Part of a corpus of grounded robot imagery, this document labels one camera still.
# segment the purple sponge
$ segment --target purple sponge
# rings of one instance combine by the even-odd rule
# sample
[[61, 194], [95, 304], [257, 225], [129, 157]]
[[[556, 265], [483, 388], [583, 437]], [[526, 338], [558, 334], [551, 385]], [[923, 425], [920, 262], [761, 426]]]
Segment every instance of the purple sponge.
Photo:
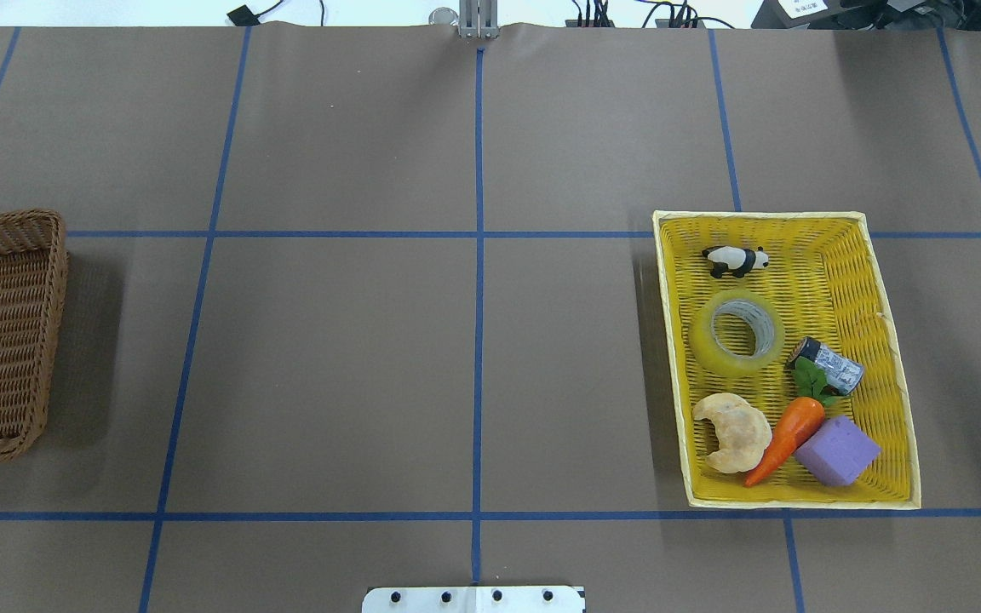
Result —
[[794, 458], [824, 485], [849, 485], [869, 468], [881, 447], [845, 415], [829, 419], [798, 450]]

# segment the battery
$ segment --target battery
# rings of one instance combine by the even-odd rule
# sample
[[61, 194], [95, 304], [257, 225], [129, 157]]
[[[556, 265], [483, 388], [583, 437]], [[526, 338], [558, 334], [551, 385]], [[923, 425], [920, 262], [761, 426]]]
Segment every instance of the battery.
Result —
[[789, 355], [786, 368], [793, 369], [797, 358], [807, 358], [813, 364], [820, 366], [828, 376], [829, 387], [840, 396], [849, 396], [853, 388], [861, 383], [861, 377], [865, 374], [865, 366], [840, 356], [832, 348], [810, 336], [798, 342], [797, 348]]

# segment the panda figurine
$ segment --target panda figurine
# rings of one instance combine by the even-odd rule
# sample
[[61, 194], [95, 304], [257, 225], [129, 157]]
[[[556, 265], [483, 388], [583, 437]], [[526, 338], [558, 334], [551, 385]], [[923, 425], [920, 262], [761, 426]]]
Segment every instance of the panda figurine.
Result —
[[702, 255], [714, 264], [714, 267], [709, 271], [709, 276], [715, 279], [720, 279], [725, 272], [732, 272], [733, 277], [743, 279], [748, 271], [754, 271], [756, 268], [767, 268], [767, 265], [771, 264], [771, 257], [763, 252], [762, 247], [752, 251], [752, 249], [720, 245], [720, 247], [704, 249]]

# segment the black device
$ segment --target black device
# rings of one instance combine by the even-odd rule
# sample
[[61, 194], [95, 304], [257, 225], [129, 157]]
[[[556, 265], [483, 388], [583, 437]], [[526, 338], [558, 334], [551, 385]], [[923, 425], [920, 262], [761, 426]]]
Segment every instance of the black device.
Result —
[[252, 12], [252, 9], [245, 7], [241, 4], [240, 7], [233, 9], [226, 13], [226, 17], [233, 22], [234, 25], [238, 26], [249, 26], [249, 25], [260, 25], [260, 17], [256, 16], [256, 13]]
[[756, 30], [981, 31], [981, 0], [815, 0], [824, 10], [790, 17], [778, 0], [764, 0], [752, 20]]

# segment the orange carrot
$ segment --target orange carrot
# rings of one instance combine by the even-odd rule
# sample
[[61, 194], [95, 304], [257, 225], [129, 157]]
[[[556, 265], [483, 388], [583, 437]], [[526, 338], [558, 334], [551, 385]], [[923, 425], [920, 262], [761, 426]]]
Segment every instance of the orange carrot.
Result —
[[786, 407], [782, 419], [774, 427], [770, 445], [763, 451], [763, 458], [744, 478], [744, 486], [751, 488], [778, 470], [786, 459], [794, 454], [824, 423], [824, 405], [830, 406], [836, 396], [824, 391], [828, 376], [806, 358], [797, 358], [794, 380], [801, 396], [794, 398]]

